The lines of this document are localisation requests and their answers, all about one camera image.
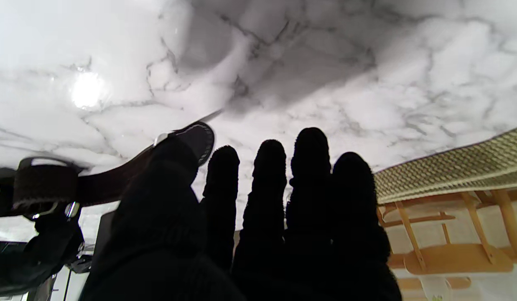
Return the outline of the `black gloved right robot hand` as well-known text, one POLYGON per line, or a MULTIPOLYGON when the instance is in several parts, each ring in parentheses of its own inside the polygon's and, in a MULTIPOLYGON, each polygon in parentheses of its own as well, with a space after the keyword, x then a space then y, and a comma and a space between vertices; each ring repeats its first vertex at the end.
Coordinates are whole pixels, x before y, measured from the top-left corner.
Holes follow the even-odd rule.
POLYGON ((0 296, 21 295, 40 286, 77 257, 83 234, 77 217, 64 206, 76 200, 77 174, 63 166, 35 166, 21 180, 12 169, 0 168, 0 217, 17 200, 57 201, 52 213, 38 217, 37 236, 21 252, 0 253, 0 296))

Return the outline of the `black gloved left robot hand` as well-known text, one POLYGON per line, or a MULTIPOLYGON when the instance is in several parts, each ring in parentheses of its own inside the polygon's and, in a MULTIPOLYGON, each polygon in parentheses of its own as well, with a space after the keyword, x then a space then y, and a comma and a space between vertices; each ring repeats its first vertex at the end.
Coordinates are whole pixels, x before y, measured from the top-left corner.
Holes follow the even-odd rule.
POLYGON ((173 133, 122 197, 81 301, 401 301, 377 217, 374 176, 355 152, 331 165, 319 128, 298 134, 286 177, 277 140, 258 149, 234 247, 239 157, 201 128, 173 133))

